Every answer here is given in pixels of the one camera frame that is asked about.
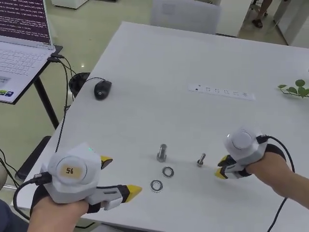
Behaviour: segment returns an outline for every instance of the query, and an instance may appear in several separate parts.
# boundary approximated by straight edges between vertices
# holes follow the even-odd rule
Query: laptop screen
[[[44,0],[0,0],[0,36],[50,44]]]

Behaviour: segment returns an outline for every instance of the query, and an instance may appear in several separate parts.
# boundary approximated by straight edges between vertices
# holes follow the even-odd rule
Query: sandal
[[[257,27],[257,28],[262,28],[263,27],[263,23],[260,19],[255,19],[252,20],[252,23]]]

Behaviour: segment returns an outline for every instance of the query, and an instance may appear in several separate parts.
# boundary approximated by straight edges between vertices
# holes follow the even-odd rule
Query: yellow tip
[[[101,170],[112,162],[112,158],[107,156],[101,156]]]
[[[127,197],[126,202],[131,201],[134,197],[136,197],[136,195],[138,195],[142,188],[139,186],[135,186],[135,185],[127,185],[128,190],[130,191],[129,196]]]
[[[222,161],[226,160],[226,158],[227,158],[227,155],[226,155],[226,156],[224,156],[224,157],[220,160],[220,162],[222,162]]]
[[[222,168],[218,168],[214,175],[220,179],[226,180],[226,178],[221,174],[221,169]]]
[[[107,157],[107,156],[101,156],[101,161],[107,161],[107,160],[112,160],[112,158]]]

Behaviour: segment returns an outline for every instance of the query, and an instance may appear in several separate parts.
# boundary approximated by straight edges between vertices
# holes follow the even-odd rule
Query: laptop keyboard
[[[0,49],[0,71],[28,76],[45,55]]]

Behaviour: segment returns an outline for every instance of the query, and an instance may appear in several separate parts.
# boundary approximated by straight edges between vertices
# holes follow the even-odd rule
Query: green leaf
[[[298,87],[298,94],[304,98],[304,96],[306,96],[306,89],[304,87]]]
[[[302,86],[305,85],[305,81],[302,80],[302,79],[297,80],[297,81],[295,81],[295,85],[296,85],[297,87],[302,87]]]
[[[284,88],[286,85],[279,85],[278,88]]]
[[[294,88],[294,87],[289,87],[289,88],[287,89],[287,91],[289,91],[289,92],[291,92],[291,93],[294,93],[294,94],[297,94],[297,90],[296,90],[296,88]]]

